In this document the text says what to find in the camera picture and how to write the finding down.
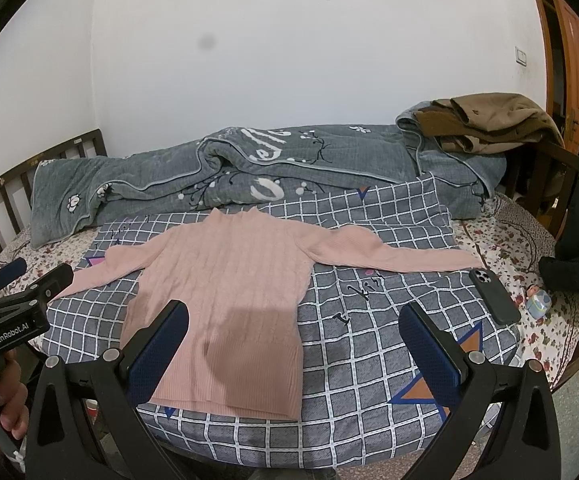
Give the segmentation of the person's left hand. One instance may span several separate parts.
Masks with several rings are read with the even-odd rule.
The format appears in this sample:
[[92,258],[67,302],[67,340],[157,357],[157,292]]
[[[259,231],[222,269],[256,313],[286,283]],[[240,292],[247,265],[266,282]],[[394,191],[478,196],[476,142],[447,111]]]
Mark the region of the person's left hand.
[[28,389],[21,382],[21,366],[16,360],[16,351],[9,350],[4,359],[6,366],[0,376],[0,424],[16,440],[21,440],[29,427]]

